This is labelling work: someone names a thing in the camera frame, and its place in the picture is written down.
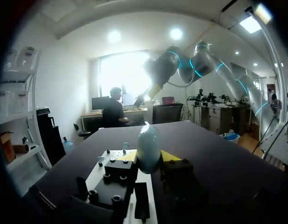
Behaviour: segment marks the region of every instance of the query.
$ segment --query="person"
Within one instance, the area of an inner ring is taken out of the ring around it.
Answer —
[[[114,87],[110,90],[111,98],[103,109],[103,126],[104,127],[123,127],[129,119],[124,117],[121,103],[121,89]]]
[[[271,89],[267,89],[267,92],[268,92],[268,102],[271,104],[272,103],[272,95],[273,95],[273,92],[271,91]]]
[[[272,103],[271,103],[271,109],[273,110],[274,114],[277,114],[279,115],[280,114],[280,111],[282,109],[282,102],[276,98],[276,95],[273,94],[271,96],[271,99],[272,99]]]

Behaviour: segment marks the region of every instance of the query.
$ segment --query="blue bottle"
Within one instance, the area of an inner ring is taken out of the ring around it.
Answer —
[[[66,137],[63,137],[64,142],[63,142],[63,147],[64,147],[64,151],[65,153],[69,153],[71,150],[74,149],[74,144],[71,141],[68,141],[66,139]]]

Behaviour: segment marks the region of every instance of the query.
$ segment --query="bright window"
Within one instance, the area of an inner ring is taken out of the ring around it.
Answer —
[[[253,81],[253,83],[254,83],[254,85],[256,86],[256,88],[257,88],[258,90],[261,90],[261,89],[260,89],[260,84],[259,84],[258,82]]]
[[[113,87],[120,87],[123,93],[132,94],[135,98],[147,90],[151,85],[151,79],[143,65],[148,58],[148,54],[144,51],[101,58],[99,78],[101,96],[109,96]]]

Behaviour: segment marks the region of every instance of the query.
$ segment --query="man sitting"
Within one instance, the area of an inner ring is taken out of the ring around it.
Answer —
[[[129,122],[128,118],[124,117],[121,103],[118,102],[121,98],[121,89],[114,87],[110,90],[111,98],[103,109],[103,126],[104,127],[123,127]]]

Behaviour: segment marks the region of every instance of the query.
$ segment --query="office chair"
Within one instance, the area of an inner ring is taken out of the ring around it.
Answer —
[[[180,121],[182,106],[179,103],[153,106],[152,124]]]
[[[77,131],[77,135],[79,137],[83,137],[84,139],[87,139],[91,135],[90,131],[80,131],[79,132],[79,126],[76,125],[75,123],[74,123],[74,127],[75,127],[75,130]]]

